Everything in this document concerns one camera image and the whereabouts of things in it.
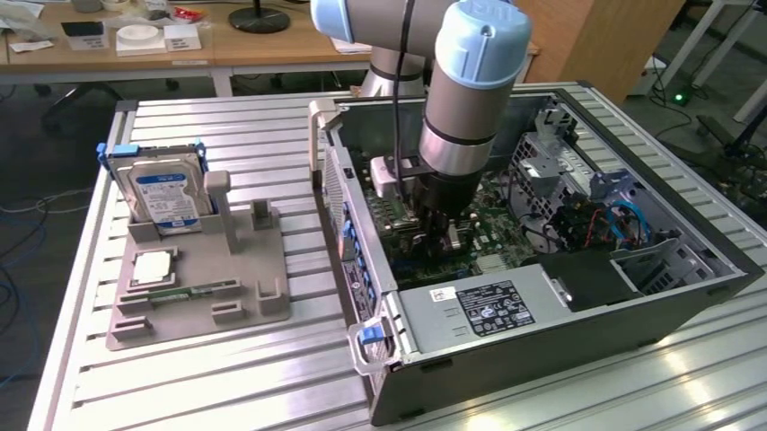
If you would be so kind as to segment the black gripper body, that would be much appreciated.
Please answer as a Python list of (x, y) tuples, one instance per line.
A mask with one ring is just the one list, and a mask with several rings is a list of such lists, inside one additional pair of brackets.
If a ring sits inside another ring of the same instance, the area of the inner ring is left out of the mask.
[(417, 213), (456, 219), (469, 206), (481, 173), (449, 176), (437, 172), (417, 177)]

